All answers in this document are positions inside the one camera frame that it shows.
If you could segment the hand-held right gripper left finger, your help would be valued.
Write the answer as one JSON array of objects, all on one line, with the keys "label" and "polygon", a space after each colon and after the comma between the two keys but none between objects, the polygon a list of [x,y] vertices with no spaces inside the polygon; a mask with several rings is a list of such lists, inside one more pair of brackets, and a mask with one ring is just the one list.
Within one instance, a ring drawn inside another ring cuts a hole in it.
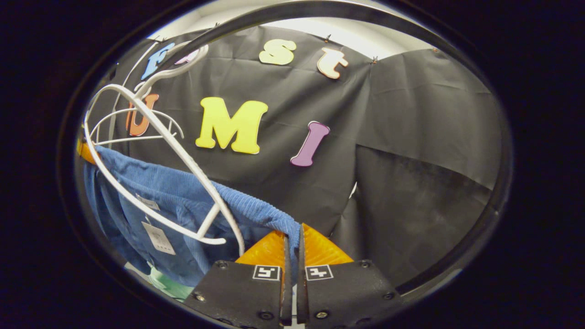
[{"label": "hand-held right gripper left finger", "polygon": [[194,309],[231,328],[291,323],[291,257],[286,234],[273,231],[236,261],[218,260],[194,289]]}]

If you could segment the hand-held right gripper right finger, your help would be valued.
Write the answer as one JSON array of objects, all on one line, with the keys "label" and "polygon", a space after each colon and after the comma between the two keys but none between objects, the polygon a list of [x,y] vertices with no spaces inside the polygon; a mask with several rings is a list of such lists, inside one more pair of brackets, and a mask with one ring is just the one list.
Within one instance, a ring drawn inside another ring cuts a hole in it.
[{"label": "hand-held right gripper right finger", "polygon": [[371,260],[353,260],[305,223],[299,238],[297,320],[307,328],[367,328],[404,299]]}]

